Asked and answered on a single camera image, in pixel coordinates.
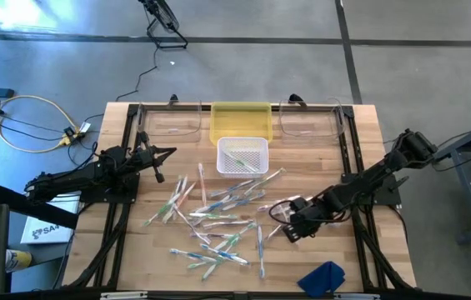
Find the white printed box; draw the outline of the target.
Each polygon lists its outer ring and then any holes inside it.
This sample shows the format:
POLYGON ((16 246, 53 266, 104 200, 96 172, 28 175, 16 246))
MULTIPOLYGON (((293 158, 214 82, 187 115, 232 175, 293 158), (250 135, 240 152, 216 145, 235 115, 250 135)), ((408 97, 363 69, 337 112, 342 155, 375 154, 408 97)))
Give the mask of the white printed box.
MULTIPOLYGON (((49 204, 70 213, 77 213, 79 198, 79 195, 63 194, 55 197, 49 204)), ((21 244, 65 243, 69 241, 72 233, 71 228, 44 222, 35 217, 27 217, 21 244)))

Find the white perforated plastic basket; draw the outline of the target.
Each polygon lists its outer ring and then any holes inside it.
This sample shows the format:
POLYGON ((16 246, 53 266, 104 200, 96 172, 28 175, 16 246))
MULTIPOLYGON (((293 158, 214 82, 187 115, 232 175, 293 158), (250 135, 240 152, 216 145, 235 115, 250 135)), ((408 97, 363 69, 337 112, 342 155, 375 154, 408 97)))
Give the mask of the white perforated plastic basket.
POLYGON ((268 172, 268 141, 262 137, 222 137, 217 142, 217 171, 223 178, 260 178, 268 172), (250 172, 223 152, 258 169, 250 172))

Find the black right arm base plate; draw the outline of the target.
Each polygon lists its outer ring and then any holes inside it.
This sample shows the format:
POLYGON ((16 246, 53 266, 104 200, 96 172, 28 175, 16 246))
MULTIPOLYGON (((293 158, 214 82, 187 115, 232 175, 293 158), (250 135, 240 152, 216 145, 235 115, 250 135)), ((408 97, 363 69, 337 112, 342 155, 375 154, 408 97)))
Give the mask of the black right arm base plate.
POLYGON ((370 194, 358 199, 360 205, 400 206, 401 197, 398 188, 409 179, 409 176, 396 178, 394 174, 386 177, 370 194))

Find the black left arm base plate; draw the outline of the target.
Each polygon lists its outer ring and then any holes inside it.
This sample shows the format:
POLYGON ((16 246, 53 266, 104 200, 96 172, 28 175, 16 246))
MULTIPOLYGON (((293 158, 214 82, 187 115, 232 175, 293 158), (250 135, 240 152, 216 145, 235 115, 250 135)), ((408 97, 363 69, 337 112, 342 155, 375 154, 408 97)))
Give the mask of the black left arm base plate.
POLYGON ((82 203, 134 203, 138 194, 140 173, 111 177, 106 182, 79 189, 82 203))

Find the silver bracket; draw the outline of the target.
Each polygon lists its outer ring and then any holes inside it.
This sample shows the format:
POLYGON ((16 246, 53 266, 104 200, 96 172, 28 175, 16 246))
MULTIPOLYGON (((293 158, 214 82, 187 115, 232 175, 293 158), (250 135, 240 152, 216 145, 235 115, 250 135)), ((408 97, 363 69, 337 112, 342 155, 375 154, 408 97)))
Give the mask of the silver bracket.
POLYGON ((145 291, 103 292, 99 300, 144 300, 148 299, 145 291))
POLYGON ((381 300, 379 294, 338 292, 333 295, 333 300, 381 300))

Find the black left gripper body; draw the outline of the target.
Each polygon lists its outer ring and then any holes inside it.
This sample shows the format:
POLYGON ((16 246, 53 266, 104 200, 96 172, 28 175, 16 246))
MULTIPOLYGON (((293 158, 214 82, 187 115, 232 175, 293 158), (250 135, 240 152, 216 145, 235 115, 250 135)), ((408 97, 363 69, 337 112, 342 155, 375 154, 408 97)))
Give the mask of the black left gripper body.
POLYGON ((129 165, 135 168, 150 168, 154 165, 155 152, 151 148, 133 150, 129 158, 129 165))

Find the purple toothbrush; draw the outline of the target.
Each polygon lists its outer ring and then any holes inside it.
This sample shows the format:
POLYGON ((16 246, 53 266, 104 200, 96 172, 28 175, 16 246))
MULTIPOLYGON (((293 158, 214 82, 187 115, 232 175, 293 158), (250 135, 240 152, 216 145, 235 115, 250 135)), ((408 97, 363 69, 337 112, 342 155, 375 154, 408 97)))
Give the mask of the purple toothbrush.
POLYGON ((198 231, 197 229, 194 227, 194 225, 192 225, 189 220, 187 220, 187 218, 183 215, 182 212, 180 212, 180 210, 177 208, 177 207, 174 207, 174 211, 176 212, 176 214, 188 225, 188 227, 191 229, 191 231, 193 232, 193 234, 196 236, 196 238, 199 238, 201 239, 203 242, 205 242, 207 245, 210 244, 210 239, 207 238, 207 237, 203 237, 198 231))
POLYGON ((234 234, 229 233, 214 233, 214 232, 199 232, 196 234, 195 232, 190 233, 191 237, 201 237, 201 238, 223 238, 228 239, 234 236, 234 234))
POLYGON ((239 221, 222 221, 222 222, 209 222, 209 223, 204 223, 202 225, 202 228, 205 230, 210 230, 213 228, 220 228, 220 227, 236 227, 236 226, 242 226, 242 225, 250 225, 253 224, 254 220, 239 220, 239 221))
POLYGON ((276 235, 281 229, 283 225, 277 225, 266 237, 265 241, 270 240, 274 235, 276 235))
POLYGON ((267 210, 269 210, 270 208, 272 208, 274 205, 280 203, 280 202, 284 202, 284 201, 293 201, 297 198, 300 198, 301 195, 294 195, 294 196, 291 196, 291 197, 286 197, 286 198, 282 198, 282 199, 279 199, 279 200, 276 200, 270 204, 266 204, 266 205, 262 205, 260 207, 257 208, 257 211, 258 212, 265 212, 267 210))

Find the yellow and white can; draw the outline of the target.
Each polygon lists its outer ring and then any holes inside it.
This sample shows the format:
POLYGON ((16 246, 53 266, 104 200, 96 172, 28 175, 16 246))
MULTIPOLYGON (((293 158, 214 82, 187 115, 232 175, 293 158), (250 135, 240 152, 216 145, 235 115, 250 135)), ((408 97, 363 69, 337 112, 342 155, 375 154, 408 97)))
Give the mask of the yellow and white can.
POLYGON ((5 271, 13 273, 28 268, 33 260, 30 252, 7 249, 5 259, 5 271))

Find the black diagonal beam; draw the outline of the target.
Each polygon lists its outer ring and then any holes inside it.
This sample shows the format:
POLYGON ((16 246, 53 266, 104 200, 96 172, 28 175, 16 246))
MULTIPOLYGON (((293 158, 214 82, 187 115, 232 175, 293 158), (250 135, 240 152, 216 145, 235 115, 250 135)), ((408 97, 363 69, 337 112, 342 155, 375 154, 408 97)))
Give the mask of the black diagonal beam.
POLYGON ((0 186, 0 204, 6 204, 16 213, 37 218, 47 223, 75 229, 78 215, 48 203, 31 204, 25 196, 0 186))

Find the blue cloth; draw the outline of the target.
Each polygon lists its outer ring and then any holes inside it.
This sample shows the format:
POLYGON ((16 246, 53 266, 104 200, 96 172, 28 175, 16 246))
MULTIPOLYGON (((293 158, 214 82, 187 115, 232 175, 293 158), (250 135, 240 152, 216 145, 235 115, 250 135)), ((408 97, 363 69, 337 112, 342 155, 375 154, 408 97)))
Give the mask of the blue cloth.
POLYGON ((311 298, 334 293, 345 282, 345 271, 335 262, 325 262, 297 281, 298 286, 311 298))

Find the clear plastic bin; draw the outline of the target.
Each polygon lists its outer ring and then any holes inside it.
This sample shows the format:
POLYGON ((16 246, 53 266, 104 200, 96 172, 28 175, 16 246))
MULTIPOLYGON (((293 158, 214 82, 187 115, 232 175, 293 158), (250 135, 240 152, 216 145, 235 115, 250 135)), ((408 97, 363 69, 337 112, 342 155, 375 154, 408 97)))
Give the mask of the clear plastic bin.
POLYGON ((300 107, 283 100, 278 105, 278 123, 282 134, 292 138, 331 139, 345 131, 343 106, 310 104, 300 107))
POLYGON ((140 102, 136 129, 150 137, 183 137, 201 130, 203 104, 198 102, 140 102))

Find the blue toothbrush in clear wrap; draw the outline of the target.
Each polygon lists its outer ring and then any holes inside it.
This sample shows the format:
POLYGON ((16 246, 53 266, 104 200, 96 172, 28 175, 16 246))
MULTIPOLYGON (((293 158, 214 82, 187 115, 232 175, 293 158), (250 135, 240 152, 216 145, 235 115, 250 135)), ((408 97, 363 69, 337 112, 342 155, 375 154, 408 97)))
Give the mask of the blue toothbrush in clear wrap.
POLYGON ((265 196, 265 194, 266 194, 266 191, 265 191, 265 190, 261 190, 260 192, 257 192, 257 193, 255 193, 254 195, 251 195, 251 196, 249 196, 249 197, 244 198, 243 200, 239 200, 239 201, 237 201, 237 202, 232 202, 231 204, 228 204, 228 205, 222 207, 221 210, 224 212, 224 211, 233 209, 233 208, 235 208, 235 207, 247 205, 247 204, 249 204, 250 202, 252 202, 253 200, 263 198, 263 197, 265 196))
POLYGON ((226 203, 229 203, 233 200, 237 200, 238 196, 230 196, 227 195, 225 198, 223 198, 220 201, 214 202, 213 204, 207 205, 205 207, 201 207, 195 211, 195 213, 209 213, 213 211, 216 208, 221 207, 222 205, 225 205, 226 203))
POLYGON ((240 183, 237 183, 237 184, 235 184, 231 187, 228 187, 224 190, 213 191, 213 192, 209 193, 209 197, 215 198, 215 197, 227 194, 227 193, 232 193, 233 191, 235 191, 237 189, 240 189, 242 187, 245 187, 245 186, 249 185, 250 183, 254 183, 254 182, 255 182, 254 179, 247 180, 247 181, 244 181, 244 182, 240 182, 240 183))
POLYGON ((188 258, 199 260, 199 261, 202 261, 202 262, 207 262, 207 263, 216 263, 217 262, 217 260, 213 257, 204 256, 202 254, 198 254, 198 253, 195 253, 195 252, 186 252, 186 251, 182 251, 182 250, 179 250, 179 249, 176 249, 176 248, 170 248, 169 252, 172 253, 172 254, 183 255, 183 256, 186 256, 188 258))
POLYGON ((260 224, 257 225, 257 250, 259 259, 259 277, 265 279, 265 266, 263 255, 263 230, 260 224))
POLYGON ((229 261, 238 263, 238 264, 240 264, 240 265, 249 265, 249 264, 250 264, 249 261, 247 261, 247 260, 245 260, 245 259, 243 259, 243 258, 241 258, 241 257, 239 257, 239 256, 237 256, 237 255, 231 254, 231 253, 229 253, 229 252, 224 252, 224 251, 222 251, 222 250, 217 250, 217 249, 211 248, 211 247, 209 247, 209 245, 207 245, 207 244, 201 243, 201 244, 200 244, 200 247, 201 247, 202 249, 205 249, 205 250, 207 250, 207 251, 209 251, 209 252, 211 252, 211 253, 215 253, 215 254, 217 254, 218 256, 222 257, 222 258, 225 258, 225 259, 227 259, 227 260, 229 260, 229 261))

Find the yellow translucent plastic bin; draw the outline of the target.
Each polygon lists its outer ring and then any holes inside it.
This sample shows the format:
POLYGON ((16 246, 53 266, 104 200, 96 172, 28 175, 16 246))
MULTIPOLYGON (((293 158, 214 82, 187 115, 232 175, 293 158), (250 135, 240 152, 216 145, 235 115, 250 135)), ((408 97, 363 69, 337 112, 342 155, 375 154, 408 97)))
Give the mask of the yellow translucent plastic bin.
POLYGON ((272 107, 269 102, 214 102, 210 109, 209 139, 273 139, 272 107))

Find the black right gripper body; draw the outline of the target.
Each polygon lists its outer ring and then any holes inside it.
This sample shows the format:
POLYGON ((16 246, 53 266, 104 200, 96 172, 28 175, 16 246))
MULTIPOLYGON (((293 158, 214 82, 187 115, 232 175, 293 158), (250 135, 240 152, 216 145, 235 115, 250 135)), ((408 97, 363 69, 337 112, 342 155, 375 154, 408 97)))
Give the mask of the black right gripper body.
POLYGON ((319 228, 329 217, 328 211, 312 202, 307 202, 306 206, 298 211, 298 220, 305 228, 319 228))

